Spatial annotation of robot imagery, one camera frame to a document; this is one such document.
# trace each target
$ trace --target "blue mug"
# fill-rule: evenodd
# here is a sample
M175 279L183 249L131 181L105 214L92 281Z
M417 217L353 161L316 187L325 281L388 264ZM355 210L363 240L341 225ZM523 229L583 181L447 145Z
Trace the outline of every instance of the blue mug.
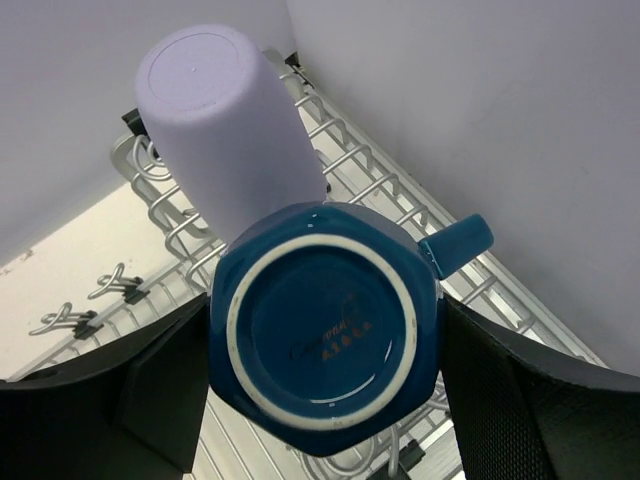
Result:
M492 244L479 215L416 243L358 205L280 210L230 245L216 269L212 389L306 453L359 443L432 395L439 280Z

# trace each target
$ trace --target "metal clip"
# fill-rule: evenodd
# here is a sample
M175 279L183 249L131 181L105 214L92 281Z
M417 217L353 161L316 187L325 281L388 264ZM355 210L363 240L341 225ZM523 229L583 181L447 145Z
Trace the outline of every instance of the metal clip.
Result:
M340 132L340 136L342 137L342 143L347 145L349 143L349 132L347 131L347 125L344 123L344 120L341 118L331 118L324 122L322 125L316 127L312 131L309 132L309 140L313 140L322 132L328 132L331 127L337 127Z
M360 457L360 460L351 465L350 467L342 467L336 463L336 461L332 457L324 458L324 465L336 475L339 475L342 478L352 478L356 477L362 473L364 473L373 463L373 460L378 454L378 436L374 435L373 437L367 440L369 442L369 449L367 450L366 455L362 457L359 452L355 448L352 450L356 451L356 454Z
M523 320L522 322L520 322L520 324L516 327L516 332L518 332L520 335L524 335L529 330L531 330L531 327L535 325L536 320L537 318L531 315L526 320Z
M40 328L31 330L29 335L42 335L43 333L50 332L51 330L71 328L73 329L75 338L86 340L102 328L102 325L98 327L88 325L89 320L98 315L97 312L94 312L93 310L87 310L86 312L73 312L72 309L73 305L71 302L63 303L57 313L47 313L42 317L40 322L44 325Z
M476 298L478 298L480 295L482 295L487 290L489 290L493 286L493 284L496 283L497 281L498 279L495 276L493 275L490 276L485 281L483 281L480 285L476 286L473 290L471 290L471 292L469 292L469 294L467 294L464 298L462 298L462 300L460 300L460 303L462 303L463 305L469 305Z
M144 283L144 280L140 277L123 277L124 263L118 263L116 268L113 269L111 275L102 275L98 278L98 285L100 288L91 292L87 298L89 300L95 300L101 297L105 293L119 292L124 297L124 301L129 305L135 305L144 297L149 295L149 291L142 291L139 289L140 285Z
M389 478L395 478L398 474L398 467L400 466L400 435L398 434L398 427L395 425L389 427L389 434L391 435L391 445L389 445L389 466L387 474Z
M195 288L195 290L198 292L206 291L209 289L212 279L209 272L207 272L207 270L204 268L204 265L207 264L208 262L213 261L214 258L218 256L222 256L226 248L227 248L226 243L218 245L211 252L207 253L204 257L202 257L197 262L194 262L193 265L189 267L189 270L187 270L187 274L186 274L186 281L190 288ZM200 278L203 281L204 288L202 285L200 285L197 281L193 279L196 273L200 275Z
M373 168L373 155L371 153L371 147L369 147L368 145L358 145L357 147L352 148L347 153L342 155L339 159L326 167L324 170L322 170L322 173L324 175L330 174L336 168L340 167L343 163L346 163L347 160L350 160L358 153L362 153L365 156L367 160L367 169L371 170Z
M297 101L305 96L304 85L296 72L285 73L283 75L280 75L279 78L284 82L285 85L287 85L287 87L291 85L292 88L295 89L297 95L295 95L294 100ZM289 93L292 97L294 96L294 94L291 93L291 90L289 90Z
M402 226L405 223L407 223L409 220L411 220L413 217L415 217L418 213L420 214L420 226L426 227L427 224L429 223L429 208L426 205L422 205L422 204L413 207L410 211L405 213L399 220L397 220L396 223Z
M318 112L320 113L319 115L320 122L324 123L325 119L327 118L327 111L324 109L322 99L319 96L317 96L315 93L311 93L306 97L303 97L300 100L298 100L295 105L297 108L301 108L301 107L304 107L306 103L313 103L316 106L316 108L318 109Z
M387 173L386 175L377 179L367 188L362 190L360 193L358 193L355 197L353 197L347 203L351 203L351 204L358 203L360 200L362 200L364 197L369 195L374 190L380 188L380 186L386 182L391 183L391 188L392 188L391 195L393 195L394 197L397 197L398 195L400 195L400 180L398 179L398 175L396 175L395 173Z
M142 165L142 152L144 152L147 160L147 165L145 166ZM165 182L172 178L171 173L169 173L162 159L158 156L153 142L144 135L138 135L136 137L131 151L131 160L136 171L147 180ZM154 168L164 169L165 172L161 174L151 173L151 170Z

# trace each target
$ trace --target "white surface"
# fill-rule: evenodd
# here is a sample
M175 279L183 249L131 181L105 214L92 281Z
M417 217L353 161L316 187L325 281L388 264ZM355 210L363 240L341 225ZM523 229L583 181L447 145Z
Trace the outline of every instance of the white surface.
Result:
M108 151L140 61L169 33L212 22L294 51L284 0L3 0L0 265L122 184Z
M288 0L318 87L640 374L640 2Z
M126 185L0 268L0 378L69 335L69 330L53 330L29 336L42 326L45 313L56 312L65 301L78 312L99 312L115 302L117 294L96 300L87 295L118 262L124 262L125 276L145 278L171 260L163 235Z
M242 357L240 355L240 351L238 350L238 314L240 313L240 309L242 308L242 300L244 299L246 293L249 291L249 288L251 287L253 281L265 268L267 268L279 258L282 258L283 256L301 248L318 245L322 245L324 247L339 247L341 249L353 252L356 255L366 258L369 262L371 262L371 264L378 268L380 273L382 273L387 278L387 280L395 290L396 295L398 296L398 300L400 301L400 305L402 306L402 311L404 313L405 348L402 352L402 358L400 359L400 363L397 367L396 372L389 380L389 383L385 387L385 389L377 397L373 398L371 402L369 402L359 410L351 412L347 415L343 415L341 417L304 417L292 413L273 403L265 395L263 395L262 392L260 392L260 389L257 388L251 380L251 376L244 368ZM404 381L407 379L407 375L409 375L409 371L411 370L411 366L413 365L413 359L416 355L416 345L418 340L416 310L413 306L413 300L411 299L409 290L407 290L407 287L402 281L402 278L400 278L398 272L394 270L389 262L378 255L374 250L367 247L366 245L363 245L359 242L356 242L355 240L351 240L346 237L326 234L309 234L302 237L294 238L293 240L289 240L278 245L276 248L265 253L255 264L251 266L242 280L240 280L240 283L238 284L238 287L233 294L230 305L231 308L229 309L229 314L227 316L227 346L229 348L229 358L231 360L233 372L238 378L240 385L247 393L247 395L249 395L251 399L269 415L280 420L284 424L298 427L303 430L342 429L364 422L365 420L371 418L373 415L386 407L391 400L393 400L395 395L400 390L400 387L402 387ZM374 374L367 382L362 384L351 393L347 393L346 395L342 395L339 398L331 400L319 399L319 401L317 402L314 402L313 400L311 400L311 402L339 402L340 400L348 398L352 394L357 393L363 388L366 388L367 384L375 377L375 375L376 374Z

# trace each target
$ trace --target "black plastic piece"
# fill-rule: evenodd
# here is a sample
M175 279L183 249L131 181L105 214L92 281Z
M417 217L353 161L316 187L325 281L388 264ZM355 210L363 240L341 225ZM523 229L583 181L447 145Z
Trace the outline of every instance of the black plastic piece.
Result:
M378 470L367 477L367 480L411 480L409 472L424 457L424 450L416 440L411 440L402 450L400 450L400 464L395 477L389 476L389 462L386 462Z
M129 305L135 305L144 297L149 295L148 290L145 291L138 288L144 283L144 280L142 278L134 277L132 280L135 282L135 285L127 285L124 292L122 292L125 303L128 303Z
M142 123L142 118L140 118L140 112L137 108L134 108L128 113L125 113L122 117L122 121L127 125L127 128L133 133L136 137L138 135L148 136L147 129Z
M73 327L73 338L78 340L86 340L91 335L96 333L104 324L93 326L89 325L89 321L98 316L98 312L94 312L93 310L89 310L86 312L86 318L80 320L75 327Z
M291 55L289 55L284 60L284 63L286 63L290 67L298 67L298 68L300 68L300 58L298 57L298 52L293 52Z
M0 383L0 478L181 480L208 392L205 294L19 382Z
M441 369L467 480L638 478L640 378L446 301Z

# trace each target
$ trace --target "metal wire rack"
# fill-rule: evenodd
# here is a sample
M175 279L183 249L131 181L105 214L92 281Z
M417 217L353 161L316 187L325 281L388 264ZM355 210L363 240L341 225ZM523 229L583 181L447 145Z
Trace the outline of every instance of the metal wire rack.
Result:
M304 72L276 64L316 147L331 185L332 200L359 203L386 215L417 240L451 223L452 218L398 165L358 130L305 79ZM73 312L64 303L45 315L43 334L55 328L74 335L17 372L10 380L82 355L153 322L178 305L211 288L212 274L225 245L202 221L173 182L153 142L124 136L111 151L114 167L145 202L148 217L164 234L175 261L150 278L125 277L124 265L101 276L88 295L118 294L120 299L96 313ZM515 280L490 254L481 255L442 287L498 324L585 361L603 363ZM453 425L441 381L423 407L362 444L330 458L293 450L251 424L213 393L207 400L196 464L187 478L299 480L365 479L378 468L392 477L400 468L400 451L419 445L424 458L411 470L420 479L464 478Z

